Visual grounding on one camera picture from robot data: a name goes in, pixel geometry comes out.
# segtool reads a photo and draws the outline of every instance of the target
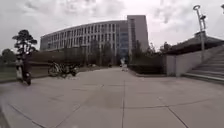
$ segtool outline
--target street lamp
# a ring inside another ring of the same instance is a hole
[[[206,24],[205,24],[206,16],[203,14],[200,14],[200,11],[199,11],[200,8],[201,8],[200,5],[195,5],[193,7],[193,10],[196,11],[197,16],[198,16],[198,22],[199,22],[199,26],[200,26],[200,38],[201,38],[201,60],[204,61],[205,39],[204,39],[203,32],[206,29]]]
[[[221,8],[223,9],[223,14],[224,14],[224,4],[221,6]]]

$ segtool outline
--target concrete pavement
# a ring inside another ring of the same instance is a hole
[[[223,128],[224,86],[119,68],[0,85],[12,128]]]

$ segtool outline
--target low wall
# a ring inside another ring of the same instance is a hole
[[[205,50],[204,57],[205,61],[211,58],[214,54],[224,50],[223,46],[214,47],[211,49]],[[166,74],[168,76],[181,76],[183,73],[186,73],[193,69],[194,67],[200,65],[202,63],[201,60],[201,51],[192,52],[187,54],[182,54],[178,56],[170,56],[166,57]]]

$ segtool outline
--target building facade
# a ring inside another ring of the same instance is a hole
[[[80,25],[44,35],[41,37],[40,50],[82,47],[88,55],[91,42],[95,41],[100,49],[105,43],[110,43],[112,53],[124,57],[131,54],[132,44],[137,40],[145,51],[148,48],[148,32],[144,15],[128,16],[127,20]]]

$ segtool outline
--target sky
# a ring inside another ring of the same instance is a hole
[[[194,36],[199,23],[194,5],[207,16],[209,36],[224,39],[223,0],[1,0],[0,53],[12,49],[12,37],[27,29],[40,37],[67,27],[125,20],[127,15],[146,15],[149,42],[158,49],[165,41],[177,44]]]

